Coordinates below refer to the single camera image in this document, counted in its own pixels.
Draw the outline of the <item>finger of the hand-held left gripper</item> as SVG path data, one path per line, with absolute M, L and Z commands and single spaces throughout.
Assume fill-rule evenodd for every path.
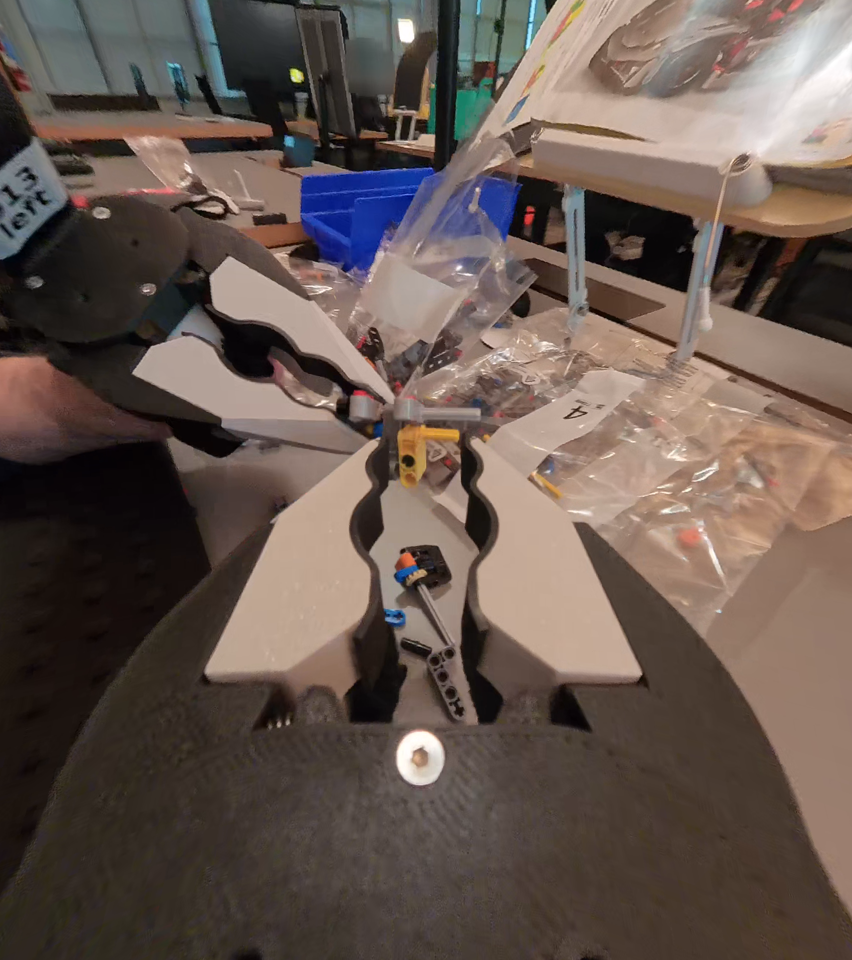
M 133 377 L 213 415 L 227 432 L 306 450 L 352 455 L 368 439 L 331 409 L 299 402 L 273 376 L 254 379 L 229 368 L 220 350 L 193 335 L 149 348 Z
M 307 378 L 364 392 L 378 402 L 394 393 L 370 362 L 310 298 L 229 257 L 209 276 L 211 308 L 228 324 L 269 343 Z

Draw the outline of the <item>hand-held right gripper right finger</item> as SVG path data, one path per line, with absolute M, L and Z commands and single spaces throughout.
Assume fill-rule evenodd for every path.
M 568 515 L 490 442 L 463 443 L 463 670 L 480 724 L 526 694 L 633 687 L 643 669 Z

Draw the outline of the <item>grey lego axle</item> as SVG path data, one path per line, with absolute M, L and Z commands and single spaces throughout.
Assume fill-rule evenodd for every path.
M 451 632 L 447 628 L 445 621 L 435 605 L 430 589 L 425 585 L 424 582 L 419 582 L 416 585 L 416 592 L 419 596 L 420 603 L 427 618 L 429 618 L 431 621 L 432 626 L 437 631 L 444 646 L 447 649 L 455 649 L 456 641 L 453 639 Z

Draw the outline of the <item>black lego beam assembly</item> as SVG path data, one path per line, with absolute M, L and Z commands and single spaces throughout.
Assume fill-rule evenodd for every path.
M 420 544 L 401 549 L 394 579 L 406 589 L 421 585 L 432 590 L 448 585 L 452 573 L 438 546 Z

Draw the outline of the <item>yellow and black lego assembly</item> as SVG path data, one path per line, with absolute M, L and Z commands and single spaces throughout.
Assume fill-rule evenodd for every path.
M 457 445 L 464 431 L 482 423 L 482 411 L 476 406 L 429 406 L 407 393 L 386 403 L 364 390 L 350 395 L 347 416 L 359 426 L 393 424 L 398 478 L 407 489 L 416 488 L 425 474 L 428 443 Z

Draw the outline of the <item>clear lego parts bag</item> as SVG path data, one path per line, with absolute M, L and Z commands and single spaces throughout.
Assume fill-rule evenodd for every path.
M 360 295 L 353 276 L 330 263 L 291 257 L 285 250 L 275 256 L 324 313 L 337 322 L 351 316 Z

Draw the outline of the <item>dark grey lego beam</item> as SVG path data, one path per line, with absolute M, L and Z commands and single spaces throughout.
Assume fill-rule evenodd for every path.
M 426 664 L 432 685 L 443 703 L 446 713 L 454 723 L 467 720 L 467 697 L 458 686 L 457 651 L 453 646 L 444 646 L 427 655 Z

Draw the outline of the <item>person's left hand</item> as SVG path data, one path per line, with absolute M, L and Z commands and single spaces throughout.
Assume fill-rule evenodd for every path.
M 45 358 L 0 357 L 0 458 L 5 461 L 37 466 L 165 441 L 170 435 L 165 424 L 107 403 Z

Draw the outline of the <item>crumpled clear bag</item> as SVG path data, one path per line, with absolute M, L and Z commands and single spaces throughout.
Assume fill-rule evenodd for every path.
M 149 172 L 179 198 L 172 206 L 174 211 L 192 210 L 213 220 L 240 214 L 237 203 L 197 171 L 182 140 L 153 135 L 127 136 L 124 141 Z

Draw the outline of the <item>blue plastic bin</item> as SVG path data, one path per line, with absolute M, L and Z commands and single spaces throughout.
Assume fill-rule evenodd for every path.
M 446 176 L 428 168 L 309 175 L 300 188 L 300 222 L 319 257 L 345 270 L 370 269 L 384 239 L 399 233 L 409 210 L 425 212 Z M 484 175 L 456 187 L 432 222 L 428 263 L 449 258 L 469 267 L 497 256 L 512 223 L 519 186 Z

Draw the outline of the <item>brown background desk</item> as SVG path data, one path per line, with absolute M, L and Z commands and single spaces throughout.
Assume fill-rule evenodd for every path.
M 256 121 L 224 116 L 192 116 L 164 112 L 55 112 L 29 115 L 40 138 L 69 142 L 124 141 L 152 136 L 170 139 L 267 139 L 272 128 Z

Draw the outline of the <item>computer monitor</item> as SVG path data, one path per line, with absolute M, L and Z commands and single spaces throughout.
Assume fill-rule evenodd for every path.
M 338 6 L 299 4 L 295 17 L 320 142 L 327 144 L 332 136 L 355 140 L 358 130 L 347 77 L 345 16 Z

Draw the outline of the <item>green bag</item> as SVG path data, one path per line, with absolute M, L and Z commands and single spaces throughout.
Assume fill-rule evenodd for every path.
M 466 142 L 489 111 L 494 92 L 493 81 L 484 78 L 478 86 L 456 90 L 454 138 L 457 145 Z

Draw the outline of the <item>grey book stand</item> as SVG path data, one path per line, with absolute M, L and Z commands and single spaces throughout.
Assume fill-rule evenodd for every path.
M 774 184 L 749 153 L 695 153 L 636 139 L 543 128 L 531 148 L 528 176 L 564 186 L 568 302 L 573 315 L 588 306 L 585 200 L 590 191 L 672 211 L 704 223 L 694 254 L 677 354 L 690 358 L 716 270 L 721 230 L 768 237 L 735 300 L 748 308 L 790 239 L 816 239 L 852 229 L 852 197 L 793 184 Z

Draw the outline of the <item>instruction booklet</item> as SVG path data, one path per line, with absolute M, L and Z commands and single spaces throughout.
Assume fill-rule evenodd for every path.
M 772 164 L 852 156 L 852 1 L 555 2 L 481 126 Z

